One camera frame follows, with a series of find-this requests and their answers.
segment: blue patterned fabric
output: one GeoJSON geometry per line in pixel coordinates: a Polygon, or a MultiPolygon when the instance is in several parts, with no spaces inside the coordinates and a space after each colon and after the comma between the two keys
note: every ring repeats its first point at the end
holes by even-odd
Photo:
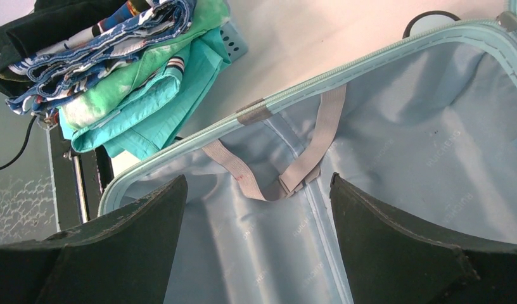
{"type": "Polygon", "coordinates": [[[27,70],[35,82],[63,75],[108,58],[135,53],[147,45],[176,37],[191,25],[196,0],[152,0],[154,7],[103,32],[87,44],[58,54],[32,58],[27,70]]]}
{"type": "Polygon", "coordinates": [[[104,62],[133,62],[144,48],[185,33],[192,22],[196,0],[152,0],[153,7],[95,37],[86,45],[59,54],[25,60],[27,75],[37,83],[21,96],[7,100],[18,114],[47,111],[63,105],[73,94],[96,85],[108,73],[104,62]]]}
{"type": "Polygon", "coordinates": [[[98,22],[97,24],[93,25],[92,27],[85,28],[84,30],[81,30],[79,33],[73,35],[72,37],[70,37],[66,40],[57,42],[56,44],[53,44],[52,46],[49,46],[49,47],[45,47],[44,49],[37,51],[31,57],[25,58],[22,61],[19,61],[18,63],[9,65],[8,71],[2,75],[3,77],[5,77],[3,79],[11,78],[10,76],[7,76],[7,74],[10,75],[10,72],[14,73],[16,75],[25,76],[27,74],[27,69],[31,66],[34,58],[37,58],[38,56],[44,55],[44,54],[56,54],[56,53],[64,52],[68,49],[75,49],[75,48],[89,42],[94,37],[99,36],[103,32],[106,32],[107,30],[110,30],[111,28],[117,26],[119,23],[122,23],[125,20],[128,20],[130,18],[137,16],[141,12],[144,12],[144,11],[150,9],[151,4],[154,5],[154,3],[152,3],[150,0],[128,0],[128,1],[126,1],[126,3],[124,3],[111,16],[98,22]]]}

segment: brand logo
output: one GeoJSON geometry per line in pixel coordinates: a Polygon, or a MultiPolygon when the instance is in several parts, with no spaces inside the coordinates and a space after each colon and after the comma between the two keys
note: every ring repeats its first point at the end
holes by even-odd
{"type": "Polygon", "coordinates": [[[390,139],[388,140],[384,145],[383,147],[380,149],[380,151],[378,152],[378,154],[373,158],[372,162],[367,166],[367,170],[368,171],[371,171],[372,169],[374,169],[377,164],[380,162],[381,158],[385,155],[385,153],[391,148],[391,146],[393,146],[395,142],[393,141],[393,139],[390,139]]]}
{"type": "Polygon", "coordinates": [[[434,166],[434,164],[436,164],[446,152],[451,150],[460,135],[460,131],[454,131],[448,140],[446,140],[438,151],[436,151],[436,153],[434,153],[434,155],[426,162],[426,165],[429,167],[434,166]]]}
{"type": "Polygon", "coordinates": [[[314,278],[320,273],[320,271],[322,271],[323,268],[324,268],[324,264],[322,262],[320,262],[318,265],[316,265],[312,269],[310,274],[307,276],[307,278],[303,281],[303,286],[307,287],[314,280],[314,278]]]}
{"type": "Polygon", "coordinates": [[[227,279],[227,277],[229,277],[229,275],[231,275],[231,273],[233,272],[234,270],[234,266],[236,265],[236,263],[232,263],[230,266],[228,266],[228,268],[223,271],[223,279],[227,279]]]}
{"type": "Polygon", "coordinates": [[[298,229],[296,229],[296,231],[294,231],[292,234],[293,234],[294,236],[299,236],[299,235],[302,233],[303,229],[304,229],[305,227],[307,227],[307,224],[309,224],[309,221],[310,221],[310,217],[309,217],[309,216],[306,216],[306,217],[303,219],[303,221],[298,225],[298,229]]]}
{"type": "Polygon", "coordinates": [[[268,270],[264,269],[261,271],[261,273],[258,274],[257,278],[255,279],[255,286],[258,286],[260,283],[264,281],[266,278],[266,275],[268,274],[268,270]]]}
{"type": "Polygon", "coordinates": [[[253,231],[255,231],[255,229],[257,228],[257,224],[259,223],[260,219],[262,219],[263,217],[266,217],[266,213],[265,212],[262,212],[261,214],[258,214],[254,220],[252,220],[251,224],[249,225],[249,227],[247,228],[247,230],[243,233],[243,239],[247,241],[247,239],[249,239],[249,237],[251,236],[251,234],[253,233],[253,231]]]}
{"type": "Polygon", "coordinates": [[[448,224],[452,219],[454,219],[454,217],[458,213],[460,213],[464,209],[466,204],[469,203],[472,199],[473,199],[473,195],[471,195],[471,193],[468,193],[468,194],[464,195],[460,199],[460,201],[458,201],[457,203],[455,203],[453,205],[448,204],[445,207],[445,211],[447,211],[447,214],[444,218],[444,223],[448,224]]]}

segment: green fabric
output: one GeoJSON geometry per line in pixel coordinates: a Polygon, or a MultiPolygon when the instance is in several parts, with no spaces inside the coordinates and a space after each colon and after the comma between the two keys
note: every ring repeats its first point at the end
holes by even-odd
{"type": "Polygon", "coordinates": [[[176,52],[193,39],[221,26],[228,19],[229,12],[223,0],[198,0],[193,24],[187,33],[149,47],[138,62],[115,70],[96,86],[62,106],[60,115],[65,117],[68,126],[73,130],[80,130],[98,122],[176,52]]]}
{"type": "Polygon", "coordinates": [[[176,56],[185,62],[184,75],[167,65],[128,95],[105,119],[73,131],[60,126],[79,153],[104,145],[110,156],[123,150],[143,160],[168,146],[201,103],[218,74],[231,64],[220,28],[194,39],[176,56]]]}

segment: suitcase zipper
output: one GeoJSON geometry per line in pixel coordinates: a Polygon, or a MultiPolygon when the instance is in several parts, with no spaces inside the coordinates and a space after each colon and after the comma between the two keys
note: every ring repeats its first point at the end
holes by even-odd
{"type": "Polygon", "coordinates": [[[517,17],[512,11],[504,11],[497,16],[497,24],[504,28],[507,33],[517,42],[517,17]]]}
{"type": "MultiPolygon", "coordinates": [[[[423,36],[426,36],[426,35],[429,35],[429,34],[434,34],[434,33],[439,32],[441,30],[446,30],[446,29],[449,29],[449,28],[452,28],[452,27],[457,27],[459,25],[486,25],[486,26],[488,26],[488,27],[490,27],[490,28],[492,28],[494,30],[493,33],[500,32],[502,34],[502,36],[505,37],[513,45],[513,47],[517,50],[517,41],[516,41],[516,39],[511,37],[511,35],[509,35],[509,33],[505,32],[505,30],[495,20],[472,19],[472,20],[462,20],[462,21],[458,21],[458,22],[455,22],[455,23],[446,24],[446,25],[443,25],[441,27],[429,30],[427,32],[422,32],[420,34],[416,34],[414,36],[410,36],[408,38],[405,38],[405,39],[403,39],[401,41],[398,41],[398,42],[396,42],[394,44],[391,44],[391,45],[389,45],[387,47],[384,47],[384,48],[379,49],[379,50],[377,50],[375,52],[372,52],[372,53],[370,53],[370,54],[368,54],[366,56],[363,56],[363,57],[361,57],[361,58],[359,58],[357,60],[351,61],[351,62],[349,62],[349,63],[347,63],[345,65],[339,66],[339,67],[337,67],[337,68],[335,68],[333,70],[330,70],[330,71],[328,71],[326,73],[318,75],[318,76],[316,76],[316,77],[314,77],[314,78],[312,78],[312,79],[310,79],[308,81],[305,81],[305,82],[303,82],[301,84],[293,86],[293,87],[291,87],[291,88],[289,88],[287,90],[284,90],[284,91],[281,91],[281,92],[279,92],[277,94],[269,96],[269,97],[265,98],[263,100],[263,102],[257,103],[255,105],[253,105],[253,106],[243,110],[243,111],[239,111],[239,112],[237,112],[235,114],[229,115],[228,117],[226,117],[226,118],[224,118],[222,120],[219,120],[218,122],[213,123],[211,126],[207,127],[206,129],[200,130],[200,131],[198,131],[198,132],[196,132],[196,133],[194,133],[194,134],[184,138],[182,141],[179,141],[179,142],[177,142],[177,143],[167,147],[166,149],[164,149],[162,151],[164,153],[168,153],[169,151],[175,150],[175,149],[177,149],[178,147],[180,147],[183,144],[186,144],[186,143],[188,143],[188,142],[190,142],[190,141],[192,141],[192,140],[194,140],[194,139],[196,139],[198,137],[202,137],[205,134],[208,134],[208,133],[212,132],[213,130],[218,129],[219,127],[222,127],[225,124],[229,124],[229,123],[235,121],[240,116],[246,115],[247,113],[249,113],[251,111],[255,111],[256,109],[258,109],[260,107],[268,106],[268,105],[271,105],[271,104],[273,104],[273,103],[275,103],[277,101],[280,101],[280,100],[286,98],[289,95],[295,94],[295,93],[297,93],[299,91],[302,91],[302,90],[304,90],[304,89],[306,89],[306,88],[308,88],[308,87],[310,87],[310,86],[312,86],[312,85],[314,85],[314,84],[316,84],[318,82],[321,82],[321,81],[323,81],[323,80],[325,80],[327,78],[330,78],[330,77],[332,77],[332,76],[334,76],[336,74],[344,72],[345,70],[347,70],[349,68],[352,68],[353,66],[356,66],[359,63],[362,63],[362,62],[364,62],[364,61],[366,61],[366,60],[368,60],[368,59],[370,59],[370,58],[372,58],[374,56],[380,55],[380,54],[385,53],[385,52],[387,52],[387,51],[389,51],[391,49],[394,49],[394,48],[397,48],[397,47],[402,46],[404,44],[410,43],[410,42],[412,42],[412,41],[414,41],[416,39],[419,39],[419,38],[421,38],[423,36]]],[[[156,155],[151,156],[151,158],[148,158],[147,160],[142,161],[141,163],[137,163],[137,164],[133,165],[132,167],[128,168],[125,172],[123,172],[120,175],[120,177],[118,177],[117,179],[114,179],[112,181],[112,184],[114,182],[116,182],[117,180],[119,180],[119,179],[125,178],[125,175],[129,175],[134,170],[137,170],[140,167],[142,167],[142,164],[144,162],[152,162],[156,158],[159,158],[159,157],[161,157],[161,154],[157,153],[156,155]]],[[[101,201],[104,201],[106,199],[106,197],[108,196],[108,194],[109,194],[108,191],[104,192],[101,201]]],[[[100,204],[100,209],[99,209],[100,211],[102,211],[102,207],[103,207],[102,205],[104,205],[104,204],[100,204]]]]}
{"type": "Polygon", "coordinates": [[[426,35],[429,35],[429,34],[433,34],[435,32],[439,32],[441,30],[445,30],[445,29],[449,29],[451,27],[457,27],[459,25],[468,25],[468,24],[476,24],[476,25],[489,25],[501,32],[503,32],[503,34],[505,34],[506,37],[509,38],[509,40],[512,40],[514,42],[514,45],[516,45],[517,47],[517,41],[514,41],[514,39],[512,37],[510,37],[510,35],[508,35],[507,33],[505,33],[504,29],[499,25],[499,23],[495,20],[489,20],[489,19],[470,19],[470,20],[462,20],[462,21],[458,21],[458,22],[455,22],[455,23],[449,23],[449,24],[446,24],[446,25],[443,25],[441,27],[437,27],[437,28],[433,28],[429,31],[426,31],[426,32],[422,32],[420,34],[416,34],[414,36],[410,36],[408,38],[405,38],[405,39],[402,39],[401,41],[398,41],[396,43],[393,43],[387,47],[384,47],[382,49],[379,49],[377,51],[374,51],[366,56],[363,56],[359,59],[356,59],[354,61],[351,61],[345,65],[342,65],[342,66],[339,66],[337,68],[334,68],[333,70],[330,70],[324,74],[321,74],[321,75],[318,75],[316,77],[314,77],[313,79],[310,79],[308,81],[305,81],[301,84],[298,84],[296,86],[293,86],[287,90],[284,90],[284,91],[281,91],[277,94],[274,94],[272,96],[269,96],[267,98],[264,98],[263,102],[261,103],[257,103],[255,104],[254,106],[251,106],[243,111],[240,111],[238,113],[235,113],[235,114],[232,114],[232,115],[229,115],[228,117],[226,117],[225,119],[222,119],[216,123],[213,123],[211,126],[209,126],[207,129],[203,129],[201,131],[198,131],[197,133],[193,134],[193,135],[190,135],[189,137],[185,138],[184,141],[181,141],[179,143],[177,143],[176,145],[182,143],[182,142],[185,142],[185,141],[188,141],[188,140],[192,140],[196,137],[200,137],[201,135],[203,135],[204,133],[206,132],[209,132],[210,130],[212,129],[215,129],[217,127],[220,127],[221,125],[224,125],[226,124],[228,121],[230,120],[234,120],[236,118],[238,118],[239,116],[242,116],[242,115],[245,115],[251,111],[254,111],[256,110],[257,108],[260,108],[262,106],[267,106],[271,103],[274,103],[275,101],[279,101],[280,99],[283,99],[291,94],[294,94],[298,91],[301,91],[309,86],[312,86],[314,84],[316,84],[317,82],[320,82],[326,78],[329,78],[330,76],[333,76],[335,74],[338,74],[352,66],[355,66],[355,65],[358,65],[359,63],[362,63],[363,61],[366,61],[374,56],[377,56],[381,53],[385,53],[391,49],[394,49],[394,48],[397,48],[399,46],[402,46],[403,44],[407,44],[411,41],[414,41],[416,39],[419,39],[420,37],[423,37],[423,36],[426,36],[426,35]]]}
{"type": "MultiPolygon", "coordinates": [[[[513,18],[515,19],[517,23],[517,0],[505,0],[505,12],[503,12],[501,15],[511,12],[513,15],[513,18]]],[[[514,38],[517,38],[517,28],[511,32],[511,35],[513,35],[514,38]]]]}

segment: power cord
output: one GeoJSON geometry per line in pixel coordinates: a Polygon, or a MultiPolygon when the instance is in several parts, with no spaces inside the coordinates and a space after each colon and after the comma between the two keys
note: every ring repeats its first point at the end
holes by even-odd
{"type": "Polygon", "coordinates": [[[25,139],[23,140],[23,145],[22,145],[22,148],[20,149],[20,152],[18,152],[18,154],[16,154],[16,156],[14,156],[14,158],[11,161],[9,161],[5,165],[1,166],[0,171],[7,168],[10,165],[12,165],[23,154],[23,152],[25,151],[25,147],[27,147],[27,143],[29,142],[29,136],[31,135],[31,128],[33,127],[33,124],[35,123],[35,120],[37,120],[37,118],[38,118],[38,116],[33,116],[33,118],[31,118],[31,121],[29,122],[29,126],[27,127],[27,133],[25,134],[25,139]]]}

